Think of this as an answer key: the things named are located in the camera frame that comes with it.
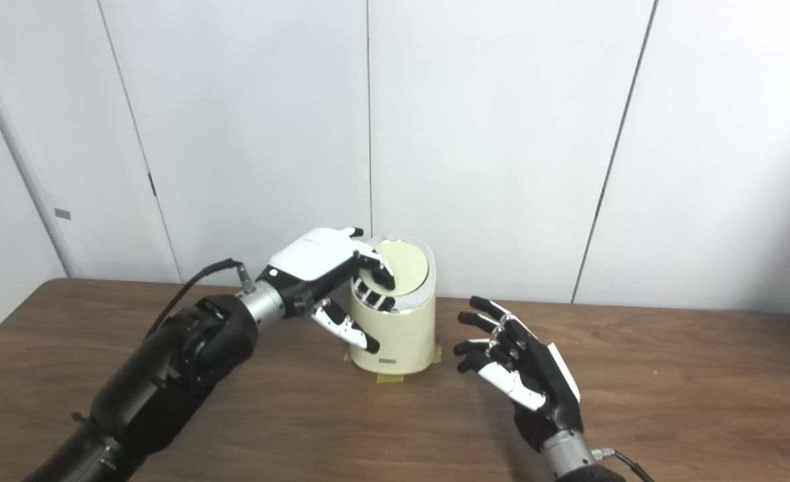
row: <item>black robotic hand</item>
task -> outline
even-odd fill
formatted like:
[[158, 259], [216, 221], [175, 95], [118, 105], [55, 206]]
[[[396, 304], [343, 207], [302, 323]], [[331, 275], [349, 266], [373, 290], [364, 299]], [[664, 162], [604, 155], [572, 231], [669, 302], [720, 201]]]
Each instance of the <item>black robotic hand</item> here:
[[[597, 464], [607, 455], [622, 455], [612, 449], [593, 452], [585, 445], [579, 389], [555, 345], [542, 344], [514, 314], [489, 299], [474, 296], [469, 306], [489, 317], [462, 311], [457, 320], [478, 327], [491, 338], [457, 344], [454, 354], [463, 355], [457, 371], [473, 370], [513, 400], [514, 424], [520, 436], [545, 456], [557, 480], [623, 482], [622, 476]], [[636, 465], [633, 470], [653, 482], [641, 467]]]

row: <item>cable connector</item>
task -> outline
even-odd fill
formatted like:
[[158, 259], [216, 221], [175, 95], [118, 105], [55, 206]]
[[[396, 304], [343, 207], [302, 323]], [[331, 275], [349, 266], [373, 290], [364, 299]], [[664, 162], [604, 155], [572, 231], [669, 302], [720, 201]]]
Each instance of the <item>cable connector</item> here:
[[615, 449], [606, 447], [605, 449], [591, 449], [591, 457], [594, 457], [596, 461], [602, 461], [603, 459], [608, 459], [609, 457], [615, 457]]

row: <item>black cable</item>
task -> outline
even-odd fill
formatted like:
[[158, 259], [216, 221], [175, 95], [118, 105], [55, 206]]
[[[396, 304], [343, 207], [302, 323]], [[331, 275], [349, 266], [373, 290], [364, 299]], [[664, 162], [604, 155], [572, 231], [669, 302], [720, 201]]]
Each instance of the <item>black cable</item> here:
[[215, 272], [222, 271], [224, 269], [236, 268], [237, 266], [241, 266], [241, 265], [243, 265], [243, 263], [239, 262], [239, 260], [233, 260], [231, 258], [228, 258], [221, 260], [220, 262], [215, 262], [210, 266], [205, 266], [205, 268], [203, 268], [202, 271], [197, 272], [192, 278], [189, 279], [189, 281], [187, 281], [187, 283], [184, 284], [183, 287], [181, 287], [180, 290], [178, 290], [178, 293], [175, 294], [174, 298], [172, 298], [169, 304], [166, 305], [166, 308], [163, 308], [163, 311], [160, 311], [160, 314], [157, 315], [157, 319], [154, 320], [154, 324], [151, 324], [150, 329], [148, 329], [148, 332], [145, 333], [145, 337], [147, 338], [151, 336], [151, 333], [156, 332], [157, 329], [160, 326], [162, 326], [163, 320], [165, 320], [166, 315], [168, 315], [169, 312], [172, 311], [172, 308], [175, 308], [175, 305], [177, 305], [178, 301], [181, 301], [181, 298], [183, 298], [183, 296], [187, 294], [187, 292], [189, 292], [190, 288], [192, 288], [193, 285], [198, 283], [199, 280], [201, 280], [205, 276], [208, 276], [209, 274], [214, 274]]
[[618, 458], [618, 460], [622, 461], [622, 463], [627, 464], [627, 466], [630, 467], [630, 470], [632, 470], [634, 474], [637, 474], [639, 478], [643, 480], [643, 482], [654, 482], [654, 479], [652, 479], [651, 476], [645, 472], [645, 469], [642, 469], [640, 464], [634, 463], [634, 461], [630, 460], [630, 457], [627, 455], [622, 454], [622, 452], [615, 451], [615, 458]]

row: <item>robot finger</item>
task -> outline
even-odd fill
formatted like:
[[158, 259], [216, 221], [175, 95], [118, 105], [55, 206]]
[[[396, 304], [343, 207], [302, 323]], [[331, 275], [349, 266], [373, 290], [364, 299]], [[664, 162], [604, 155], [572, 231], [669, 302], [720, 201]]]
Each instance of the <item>robot finger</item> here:
[[459, 344], [454, 345], [454, 348], [452, 348], [451, 351], [454, 353], [454, 356], [459, 357], [473, 350], [487, 351], [489, 348], [490, 338], [468, 339], [467, 341], [462, 341]]
[[547, 397], [542, 392], [531, 390], [523, 385], [517, 370], [508, 370], [499, 363], [490, 362], [478, 370], [478, 375], [494, 387], [499, 388], [508, 398], [532, 412], [547, 402]]
[[360, 268], [371, 271], [374, 282], [382, 285], [387, 290], [395, 289], [395, 274], [386, 259], [377, 251], [368, 247], [367, 252], [356, 251]]
[[511, 315], [511, 311], [502, 308], [489, 299], [481, 298], [480, 296], [474, 296], [470, 298], [469, 306], [478, 309], [478, 311], [484, 311], [496, 321], [502, 321], [502, 317], [505, 317], [505, 315]]
[[508, 354], [505, 353], [505, 350], [499, 345], [493, 344], [492, 347], [487, 350], [487, 354], [489, 354], [496, 363], [499, 363], [507, 368], [511, 368], [511, 357], [508, 356]]
[[347, 234], [350, 238], [359, 238], [365, 235], [365, 230], [362, 228], [344, 228], [342, 232]]
[[523, 348], [520, 348], [517, 343], [511, 341], [504, 332], [499, 332], [496, 335], [496, 342], [499, 343], [499, 348], [504, 351], [504, 353], [513, 360], [520, 359], [520, 353]]
[[496, 335], [499, 331], [499, 323], [496, 323], [496, 321], [491, 320], [489, 317], [473, 313], [472, 311], [461, 311], [457, 315], [457, 321], [465, 325], [477, 327], [485, 333], [490, 333], [490, 335]]
[[489, 355], [484, 353], [484, 351], [471, 350], [468, 351], [466, 356], [457, 364], [457, 371], [459, 373], [466, 373], [469, 370], [473, 370], [473, 372], [478, 373], [487, 366], [487, 364], [496, 364], [496, 362], [494, 362]]
[[526, 350], [530, 339], [537, 341], [537, 337], [523, 324], [523, 321], [515, 317], [509, 318], [502, 324], [500, 335], [505, 335], [520, 350]]
[[380, 342], [377, 341], [359, 326], [356, 321], [347, 314], [347, 311], [331, 299], [324, 298], [315, 305], [310, 315], [312, 320], [324, 327], [328, 332], [338, 336], [350, 345], [360, 347], [368, 353], [377, 353], [380, 350]]

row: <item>white robotic hand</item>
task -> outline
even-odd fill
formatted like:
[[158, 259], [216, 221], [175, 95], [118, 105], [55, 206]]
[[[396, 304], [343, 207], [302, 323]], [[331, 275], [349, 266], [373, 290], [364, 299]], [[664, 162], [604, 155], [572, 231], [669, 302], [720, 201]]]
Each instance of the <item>white robotic hand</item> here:
[[362, 234], [360, 228], [316, 228], [273, 255], [254, 286], [238, 294], [260, 320], [258, 326], [279, 318], [311, 317], [349, 344], [377, 353], [380, 343], [329, 298], [363, 268], [384, 287], [395, 288], [386, 259], [370, 245], [353, 239]]

